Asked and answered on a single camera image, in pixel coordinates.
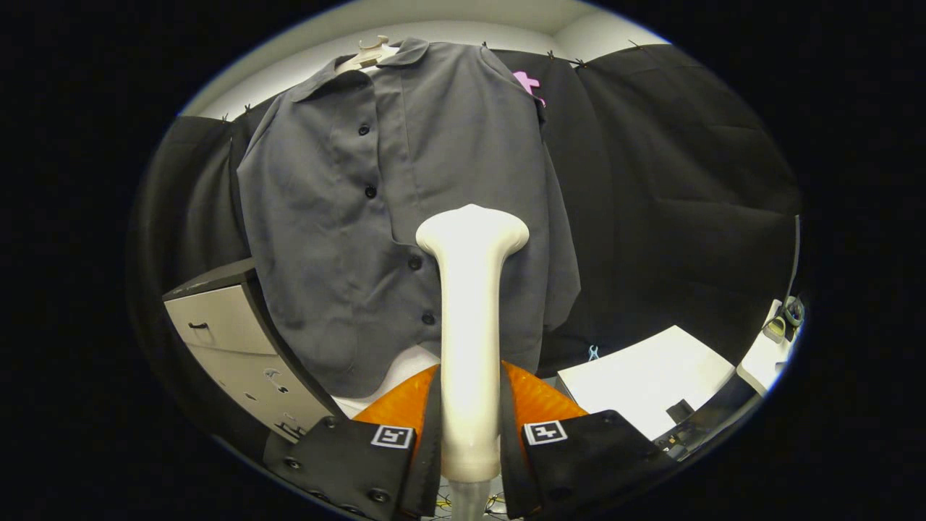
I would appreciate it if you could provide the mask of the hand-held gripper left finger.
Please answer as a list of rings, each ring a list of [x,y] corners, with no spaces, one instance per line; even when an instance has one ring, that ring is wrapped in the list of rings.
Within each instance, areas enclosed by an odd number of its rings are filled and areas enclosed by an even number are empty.
[[[333,415],[288,442],[273,435],[263,464],[281,484],[351,519],[420,520],[436,512],[442,399],[437,365],[353,419]]]

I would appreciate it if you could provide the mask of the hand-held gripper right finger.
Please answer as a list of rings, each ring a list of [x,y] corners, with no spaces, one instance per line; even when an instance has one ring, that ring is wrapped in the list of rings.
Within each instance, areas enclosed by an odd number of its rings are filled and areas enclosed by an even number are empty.
[[[586,412],[511,363],[500,369],[500,458],[512,519],[577,519],[625,502],[677,462],[616,411]]]

